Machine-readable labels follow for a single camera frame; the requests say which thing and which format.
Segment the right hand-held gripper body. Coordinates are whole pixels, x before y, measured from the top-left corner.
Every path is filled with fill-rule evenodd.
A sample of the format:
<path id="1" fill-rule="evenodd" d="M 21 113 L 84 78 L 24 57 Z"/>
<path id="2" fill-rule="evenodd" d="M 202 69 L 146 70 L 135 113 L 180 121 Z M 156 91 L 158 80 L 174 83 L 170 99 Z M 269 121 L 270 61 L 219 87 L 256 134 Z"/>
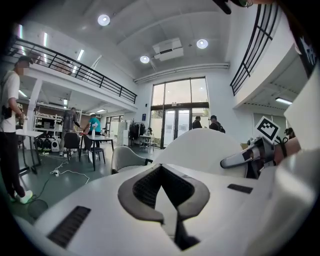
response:
<path id="1" fill-rule="evenodd" d="M 262 115 L 254 126 L 255 137 L 247 141 L 249 162 L 246 178 L 257 179 L 261 169 L 274 166 L 275 145 L 281 142 L 281 127 L 273 122 L 272 117 Z"/>

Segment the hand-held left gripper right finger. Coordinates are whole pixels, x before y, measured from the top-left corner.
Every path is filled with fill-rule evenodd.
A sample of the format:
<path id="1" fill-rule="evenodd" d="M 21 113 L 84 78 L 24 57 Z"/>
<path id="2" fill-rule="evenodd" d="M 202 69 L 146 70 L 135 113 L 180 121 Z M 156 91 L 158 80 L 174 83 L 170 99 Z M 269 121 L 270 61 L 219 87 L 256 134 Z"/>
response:
<path id="1" fill-rule="evenodd" d="M 200 242 L 188 234 L 184 221 L 200 214 L 210 199 L 210 191 L 203 182 L 164 164 L 161 186 L 176 210 L 174 243 L 184 251 Z"/>

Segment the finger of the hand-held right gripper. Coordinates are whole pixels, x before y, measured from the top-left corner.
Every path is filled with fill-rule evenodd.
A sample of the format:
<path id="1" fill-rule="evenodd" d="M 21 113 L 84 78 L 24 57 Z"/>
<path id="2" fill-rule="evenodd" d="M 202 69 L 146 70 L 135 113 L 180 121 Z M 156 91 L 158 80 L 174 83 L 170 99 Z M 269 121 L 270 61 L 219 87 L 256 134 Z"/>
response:
<path id="1" fill-rule="evenodd" d="M 220 161 L 223 169 L 235 168 L 242 166 L 252 160 L 252 150 L 242 150 L 234 155 L 228 156 Z"/>

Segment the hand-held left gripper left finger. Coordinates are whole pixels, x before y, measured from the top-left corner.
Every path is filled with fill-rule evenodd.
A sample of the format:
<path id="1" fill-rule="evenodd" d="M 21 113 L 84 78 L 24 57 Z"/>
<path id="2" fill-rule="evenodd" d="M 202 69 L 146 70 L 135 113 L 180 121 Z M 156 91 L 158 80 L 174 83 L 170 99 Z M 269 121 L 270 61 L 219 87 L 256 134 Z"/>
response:
<path id="1" fill-rule="evenodd" d="M 120 185 L 119 203 L 137 220 L 163 223 L 163 214 L 155 210 L 161 186 L 162 165 L 156 164 Z"/>

